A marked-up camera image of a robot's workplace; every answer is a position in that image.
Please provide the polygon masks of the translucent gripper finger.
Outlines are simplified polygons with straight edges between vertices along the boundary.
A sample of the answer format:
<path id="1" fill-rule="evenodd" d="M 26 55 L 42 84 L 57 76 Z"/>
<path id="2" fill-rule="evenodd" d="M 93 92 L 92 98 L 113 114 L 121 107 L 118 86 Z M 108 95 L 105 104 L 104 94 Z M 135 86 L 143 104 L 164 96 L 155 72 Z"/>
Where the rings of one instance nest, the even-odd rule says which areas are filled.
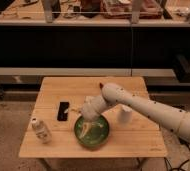
<path id="1" fill-rule="evenodd" d="M 85 134 L 87 133 L 88 130 L 88 123 L 87 122 L 83 122 L 82 124 L 82 131 L 80 133 L 80 138 L 83 138 L 85 136 Z"/>
<path id="2" fill-rule="evenodd" d="M 91 122 L 89 123 L 89 129 L 93 129 L 93 128 L 97 128 L 100 127 L 101 128 L 101 124 L 98 122 Z"/>

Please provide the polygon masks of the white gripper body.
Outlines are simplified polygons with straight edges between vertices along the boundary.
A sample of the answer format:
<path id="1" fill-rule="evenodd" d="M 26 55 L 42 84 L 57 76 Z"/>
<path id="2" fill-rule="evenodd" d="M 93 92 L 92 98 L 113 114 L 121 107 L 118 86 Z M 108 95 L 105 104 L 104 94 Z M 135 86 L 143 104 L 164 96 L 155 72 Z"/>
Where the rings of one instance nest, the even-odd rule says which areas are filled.
<path id="1" fill-rule="evenodd" d="M 80 113 L 84 120 L 87 122 L 93 122 L 100 116 L 100 114 L 95 111 L 95 108 L 92 106 L 90 102 L 85 102 L 82 105 Z"/>

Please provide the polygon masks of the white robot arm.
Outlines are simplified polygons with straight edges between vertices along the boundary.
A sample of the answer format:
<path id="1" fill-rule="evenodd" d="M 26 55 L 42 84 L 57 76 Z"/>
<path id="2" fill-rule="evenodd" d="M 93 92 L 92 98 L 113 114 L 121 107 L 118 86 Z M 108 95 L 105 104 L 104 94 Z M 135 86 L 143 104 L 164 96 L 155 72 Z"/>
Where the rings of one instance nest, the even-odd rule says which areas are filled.
<path id="1" fill-rule="evenodd" d="M 190 112 L 137 96 L 115 83 L 104 84 L 101 94 L 85 102 L 80 113 L 86 121 L 93 122 L 118 104 L 132 108 L 190 144 Z"/>

